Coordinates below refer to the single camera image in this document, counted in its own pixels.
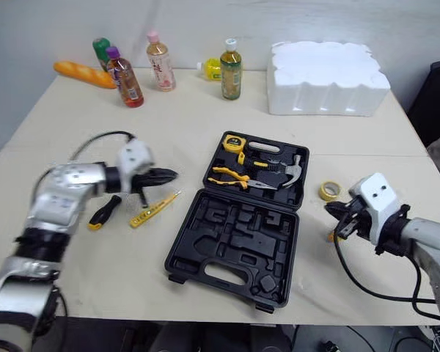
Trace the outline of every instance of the purple bottle cap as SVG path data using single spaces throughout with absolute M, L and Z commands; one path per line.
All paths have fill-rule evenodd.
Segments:
M 106 48 L 106 54 L 108 54 L 110 59 L 117 59 L 120 57 L 119 50 L 117 50 L 116 46 Z

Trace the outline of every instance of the table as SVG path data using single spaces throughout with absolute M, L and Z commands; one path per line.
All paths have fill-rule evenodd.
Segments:
M 72 316 L 329 325 L 435 323 L 416 315 L 410 304 L 361 292 L 325 240 L 336 224 L 317 195 L 325 180 L 348 188 L 362 177 L 382 172 L 401 202 L 412 206 L 410 217 L 440 221 L 440 175 L 392 93 L 373 117 L 271 116 L 264 72 L 245 72 L 237 101 L 222 100 L 218 82 L 205 81 L 194 70 L 176 70 L 178 87 L 168 93 L 153 88 L 148 69 L 136 74 L 146 100 L 137 109 L 125 108 L 114 90 L 57 77 L 0 152 L 0 265 L 23 229 L 37 177 L 52 163 L 66 162 L 89 137 L 122 129 L 151 146 L 157 166 L 180 173 L 175 182 L 149 189 L 149 199 L 178 189 L 183 193 L 137 230 L 128 226 L 139 210 L 136 197 L 98 232 L 90 232 L 84 224 L 108 198 L 89 202 L 67 248 L 59 280 Z M 228 130 L 310 149 L 290 300 L 273 315 L 192 281 L 170 282 L 164 270 L 188 207 L 202 188 L 213 151 Z M 123 140 L 98 141 L 81 160 L 111 164 Z M 344 194 L 341 199 L 349 198 Z M 388 295 L 412 294 L 415 273 L 407 260 L 376 256 L 373 247 L 356 236 L 344 242 L 342 250 L 364 285 Z M 420 297 L 433 297 L 426 275 Z M 422 306 L 436 312 L 433 305 Z

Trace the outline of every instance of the styrofoam box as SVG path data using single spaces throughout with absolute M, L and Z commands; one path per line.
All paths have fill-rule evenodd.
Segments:
M 267 67 L 271 114 L 371 116 L 389 88 L 365 45 L 297 42 L 272 46 Z

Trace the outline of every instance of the wall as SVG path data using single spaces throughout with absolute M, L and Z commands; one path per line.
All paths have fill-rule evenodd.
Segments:
M 364 43 L 406 109 L 440 60 L 440 0 L 0 0 L 0 148 L 52 82 L 54 61 L 97 66 L 91 42 L 104 36 L 147 66 L 152 27 L 175 67 L 218 56 L 227 37 L 250 70 L 265 69 L 278 41 Z

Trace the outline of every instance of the black tool case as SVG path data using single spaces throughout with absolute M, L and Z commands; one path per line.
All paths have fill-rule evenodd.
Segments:
M 300 178 L 289 188 L 280 188 L 291 176 L 246 169 L 238 163 L 237 154 L 223 148 L 227 135 L 247 140 L 247 158 L 292 165 L 294 155 L 300 155 Z M 279 151 L 253 148 L 252 142 L 274 146 Z M 165 269 L 171 273 L 169 279 L 180 284 L 193 279 L 221 288 L 253 300 L 256 308 L 268 313 L 285 306 L 298 237 L 296 211 L 303 200 L 308 159 L 305 147 L 225 132 L 205 173 L 205 188 L 197 192 L 165 261 Z M 234 179 L 213 172 L 214 166 L 226 166 L 278 190 L 217 185 L 208 178 Z M 239 276 L 244 285 L 208 275 L 208 265 L 220 266 Z

